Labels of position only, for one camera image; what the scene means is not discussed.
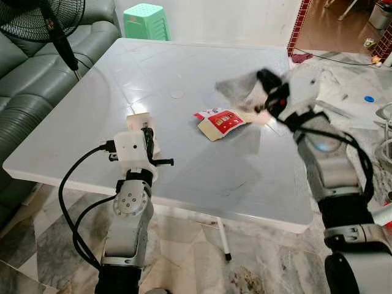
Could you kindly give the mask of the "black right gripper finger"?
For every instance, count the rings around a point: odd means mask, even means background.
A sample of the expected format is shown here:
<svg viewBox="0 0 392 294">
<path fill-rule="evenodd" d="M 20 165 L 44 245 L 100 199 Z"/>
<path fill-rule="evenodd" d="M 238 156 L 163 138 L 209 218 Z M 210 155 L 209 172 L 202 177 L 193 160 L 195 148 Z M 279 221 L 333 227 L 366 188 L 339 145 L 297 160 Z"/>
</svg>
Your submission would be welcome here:
<svg viewBox="0 0 392 294">
<path fill-rule="evenodd" d="M 282 86 L 282 79 L 268 68 L 261 68 L 257 71 L 257 80 L 264 91 L 274 91 Z"/>
</svg>

